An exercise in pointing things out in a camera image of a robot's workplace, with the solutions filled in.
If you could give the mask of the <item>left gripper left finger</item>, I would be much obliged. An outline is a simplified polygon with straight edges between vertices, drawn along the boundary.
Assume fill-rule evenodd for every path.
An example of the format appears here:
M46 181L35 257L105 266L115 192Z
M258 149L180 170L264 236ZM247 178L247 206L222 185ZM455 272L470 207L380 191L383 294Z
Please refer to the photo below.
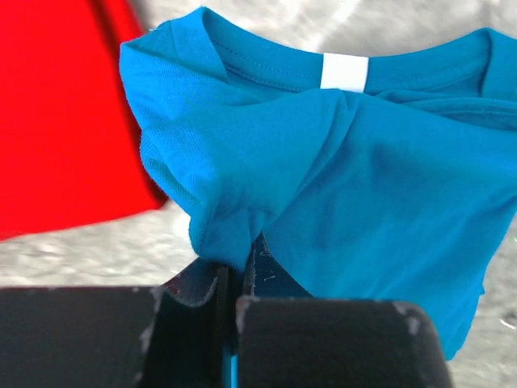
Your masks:
M159 286L4 287L4 387L226 387L229 269Z

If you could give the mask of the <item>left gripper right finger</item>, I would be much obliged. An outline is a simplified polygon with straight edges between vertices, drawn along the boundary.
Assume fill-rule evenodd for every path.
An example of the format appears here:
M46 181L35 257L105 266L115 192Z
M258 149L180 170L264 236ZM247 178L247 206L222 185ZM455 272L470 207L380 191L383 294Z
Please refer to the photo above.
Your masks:
M315 298L254 242L236 303L239 387L451 387L435 326L408 302Z

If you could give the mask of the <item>blue t shirt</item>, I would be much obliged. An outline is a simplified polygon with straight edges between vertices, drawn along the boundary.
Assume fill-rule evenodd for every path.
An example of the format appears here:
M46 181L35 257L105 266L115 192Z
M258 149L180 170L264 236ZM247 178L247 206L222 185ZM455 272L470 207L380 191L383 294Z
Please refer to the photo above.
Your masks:
M124 43L120 73L197 255L242 270L263 236L312 295L413 302L456 355L516 211L514 38L349 58L201 7Z

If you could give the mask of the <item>folded red t shirt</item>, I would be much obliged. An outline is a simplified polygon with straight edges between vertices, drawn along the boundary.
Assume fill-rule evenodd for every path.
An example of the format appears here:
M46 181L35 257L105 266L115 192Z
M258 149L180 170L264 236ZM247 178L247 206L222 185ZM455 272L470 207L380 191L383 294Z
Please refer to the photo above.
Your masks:
M1 4L1 237L161 208L119 75L128 1Z

